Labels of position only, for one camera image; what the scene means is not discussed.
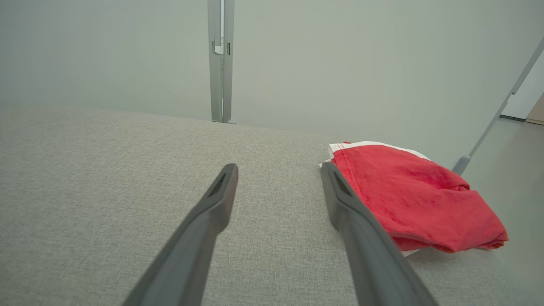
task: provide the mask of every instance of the white panel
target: white panel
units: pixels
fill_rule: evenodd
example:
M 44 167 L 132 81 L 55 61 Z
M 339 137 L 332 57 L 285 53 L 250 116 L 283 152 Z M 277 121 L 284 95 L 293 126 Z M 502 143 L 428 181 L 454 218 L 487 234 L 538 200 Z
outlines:
M 525 119 L 544 93 L 544 57 L 539 56 L 535 65 L 515 95 L 508 98 L 502 114 Z
M 0 101 L 211 119 L 207 3 L 8 0 Z
M 543 13 L 529 0 L 237 2 L 232 117 L 451 168 L 536 50 Z

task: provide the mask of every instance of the red garment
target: red garment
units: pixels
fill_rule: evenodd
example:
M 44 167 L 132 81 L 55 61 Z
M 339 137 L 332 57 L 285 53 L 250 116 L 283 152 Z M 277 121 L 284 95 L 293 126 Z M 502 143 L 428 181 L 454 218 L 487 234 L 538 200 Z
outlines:
M 332 162 L 402 251 L 496 249 L 508 240 L 478 192 L 432 161 L 383 145 L 333 154 Z

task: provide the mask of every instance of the gray fabric surface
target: gray fabric surface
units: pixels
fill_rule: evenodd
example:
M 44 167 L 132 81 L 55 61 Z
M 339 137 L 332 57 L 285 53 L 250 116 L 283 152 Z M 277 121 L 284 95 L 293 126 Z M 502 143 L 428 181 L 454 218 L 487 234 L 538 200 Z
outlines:
M 1 109 L 0 305 L 118 305 L 227 163 L 203 305 L 355 305 L 317 164 L 330 140 L 150 114 Z M 441 305 L 526 305 L 492 252 L 409 261 Z

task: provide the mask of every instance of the black baseboard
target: black baseboard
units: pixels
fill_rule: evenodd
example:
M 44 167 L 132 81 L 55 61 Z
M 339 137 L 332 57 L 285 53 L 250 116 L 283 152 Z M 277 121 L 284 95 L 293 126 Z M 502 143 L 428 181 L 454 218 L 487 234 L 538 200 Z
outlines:
M 512 117 L 512 116 L 507 116 L 507 115 L 499 115 L 499 118 L 504 118 L 504 119 L 510 119 L 510 120 L 516 120 L 516 121 L 525 122 L 525 119 L 516 118 L 516 117 Z

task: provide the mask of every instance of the white fabric edge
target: white fabric edge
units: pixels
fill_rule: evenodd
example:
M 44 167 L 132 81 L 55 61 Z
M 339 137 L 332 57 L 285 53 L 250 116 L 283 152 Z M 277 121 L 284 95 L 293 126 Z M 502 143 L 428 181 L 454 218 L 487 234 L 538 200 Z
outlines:
M 409 153 L 412 153 L 412 154 L 414 154 L 414 155 L 416 155 L 418 157 L 424 158 L 424 159 L 426 159 L 428 161 L 430 160 L 428 157 L 426 157 L 425 155 L 419 153 L 418 151 L 414 151 L 414 150 L 410 150 L 410 149 L 404 149 L 404 148 L 400 148 L 398 146 L 394 146 L 394 145 L 390 145 L 390 144 L 386 144 L 386 143 L 371 142 L 371 141 L 363 141 L 363 142 L 356 142 L 356 143 L 333 143 L 333 144 L 329 145 L 329 155 L 330 155 L 331 158 L 335 158 L 335 152 L 338 151 L 338 150 L 356 148 L 358 146 L 364 146 L 364 145 L 388 146 L 389 148 L 394 148 L 394 149 L 397 149 L 397 150 L 409 152 Z

